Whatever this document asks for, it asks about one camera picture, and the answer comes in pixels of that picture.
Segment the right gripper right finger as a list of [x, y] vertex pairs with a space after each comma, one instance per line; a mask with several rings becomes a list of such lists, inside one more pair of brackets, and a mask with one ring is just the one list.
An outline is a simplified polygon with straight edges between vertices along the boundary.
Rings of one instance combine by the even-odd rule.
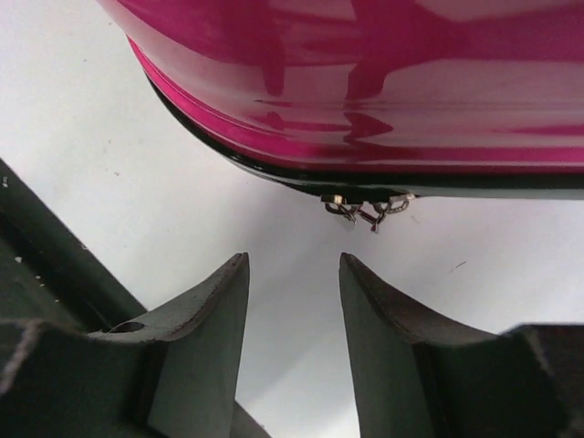
[[363, 437], [580, 437], [583, 327], [491, 334], [387, 284], [356, 256], [339, 291]]

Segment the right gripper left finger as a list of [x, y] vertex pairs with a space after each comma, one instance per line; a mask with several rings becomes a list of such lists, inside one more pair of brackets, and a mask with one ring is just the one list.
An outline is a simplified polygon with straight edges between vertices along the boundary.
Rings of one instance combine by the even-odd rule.
[[249, 258], [107, 332], [1, 324], [4, 437], [226, 437], [249, 296]]

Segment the silver zipper pulls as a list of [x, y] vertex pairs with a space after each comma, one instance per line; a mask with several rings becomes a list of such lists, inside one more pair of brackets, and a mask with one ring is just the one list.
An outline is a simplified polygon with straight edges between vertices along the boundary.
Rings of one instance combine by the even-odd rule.
[[351, 199], [341, 194], [323, 194], [320, 201], [328, 214], [342, 217], [351, 224], [367, 223], [370, 231], [377, 234], [388, 216], [406, 211], [416, 198], [413, 193], [398, 193], [373, 202]]

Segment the pink and teal kids suitcase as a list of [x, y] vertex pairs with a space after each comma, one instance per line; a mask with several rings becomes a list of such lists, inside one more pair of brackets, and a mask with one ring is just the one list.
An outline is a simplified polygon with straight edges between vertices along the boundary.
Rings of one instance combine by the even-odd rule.
[[580, 1], [105, 1], [155, 93], [316, 196], [578, 199]]

